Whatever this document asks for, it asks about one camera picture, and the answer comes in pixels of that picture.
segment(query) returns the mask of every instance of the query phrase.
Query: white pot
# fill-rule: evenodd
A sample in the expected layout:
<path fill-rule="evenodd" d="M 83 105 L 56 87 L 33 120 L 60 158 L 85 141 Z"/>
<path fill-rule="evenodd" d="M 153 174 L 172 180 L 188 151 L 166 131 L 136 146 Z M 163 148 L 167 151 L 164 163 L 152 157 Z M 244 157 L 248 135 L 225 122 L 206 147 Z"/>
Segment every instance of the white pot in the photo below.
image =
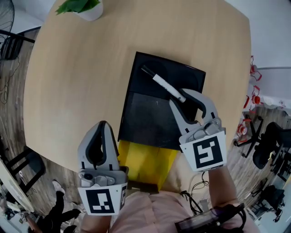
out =
<path fill-rule="evenodd" d="M 94 8 L 92 8 L 91 10 L 87 10 L 81 13 L 75 13 L 78 16 L 80 16 L 81 18 L 83 18 L 84 20 L 87 21 L 93 21 L 98 19 L 102 13 L 103 13 L 103 1 L 99 0 L 99 4 L 97 4 Z"/>

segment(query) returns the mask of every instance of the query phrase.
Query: white marker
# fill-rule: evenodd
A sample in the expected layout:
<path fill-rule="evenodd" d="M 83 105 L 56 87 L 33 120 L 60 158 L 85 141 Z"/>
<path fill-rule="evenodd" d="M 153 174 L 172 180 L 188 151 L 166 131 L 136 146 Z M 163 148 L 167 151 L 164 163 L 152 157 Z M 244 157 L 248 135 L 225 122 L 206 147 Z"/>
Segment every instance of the white marker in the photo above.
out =
<path fill-rule="evenodd" d="M 153 80 L 155 80 L 158 84 L 165 88 L 172 96 L 176 97 L 181 103 L 184 103 L 186 101 L 186 98 L 180 92 L 178 92 L 171 84 L 166 82 L 161 76 L 155 74 L 146 66 L 142 66 L 141 69 L 149 74 Z"/>

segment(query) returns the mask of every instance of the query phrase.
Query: black pants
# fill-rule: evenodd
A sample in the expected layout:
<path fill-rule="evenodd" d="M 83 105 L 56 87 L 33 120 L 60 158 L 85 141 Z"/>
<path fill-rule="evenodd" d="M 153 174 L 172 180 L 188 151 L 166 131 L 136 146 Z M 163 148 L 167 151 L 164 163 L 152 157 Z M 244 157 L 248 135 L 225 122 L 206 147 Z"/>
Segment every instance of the black pants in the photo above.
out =
<path fill-rule="evenodd" d="M 59 233 L 60 227 L 63 222 L 69 221 L 72 218 L 78 217 L 81 213 L 78 209 L 73 209 L 63 213 L 64 210 L 64 194 L 62 192 L 56 192 L 56 203 L 51 209 L 50 213 L 44 219 L 44 227 L 42 232 L 54 232 Z"/>

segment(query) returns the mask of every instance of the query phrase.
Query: shoe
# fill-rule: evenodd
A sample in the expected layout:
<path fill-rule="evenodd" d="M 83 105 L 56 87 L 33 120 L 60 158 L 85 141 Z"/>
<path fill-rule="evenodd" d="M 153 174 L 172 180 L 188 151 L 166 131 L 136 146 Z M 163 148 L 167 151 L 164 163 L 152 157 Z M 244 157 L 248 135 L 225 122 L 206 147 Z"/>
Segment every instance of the shoe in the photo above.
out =
<path fill-rule="evenodd" d="M 54 188 L 55 188 L 56 192 L 62 192 L 63 194 L 65 193 L 65 190 L 62 188 L 62 186 L 60 185 L 59 182 L 57 182 L 56 180 L 53 180 L 52 183 L 54 185 Z"/>

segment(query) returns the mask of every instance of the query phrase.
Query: pink shirt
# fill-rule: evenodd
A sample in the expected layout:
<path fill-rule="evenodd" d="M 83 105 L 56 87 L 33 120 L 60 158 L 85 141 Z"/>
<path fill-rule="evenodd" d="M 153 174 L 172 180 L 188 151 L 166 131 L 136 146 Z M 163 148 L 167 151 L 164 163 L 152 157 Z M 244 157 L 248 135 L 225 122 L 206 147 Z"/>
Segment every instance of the pink shirt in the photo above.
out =
<path fill-rule="evenodd" d="M 149 195 L 145 192 L 135 192 L 128 196 L 110 233 L 174 233 L 177 232 L 175 223 L 193 216 L 189 202 L 180 194 L 160 192 Z M 240 227 L 241 217 L 236 215 L 223 227 L 232 229 Z M 247 214 L 244 227 L 245 233 L 259 233 L 258 227 Z"/>

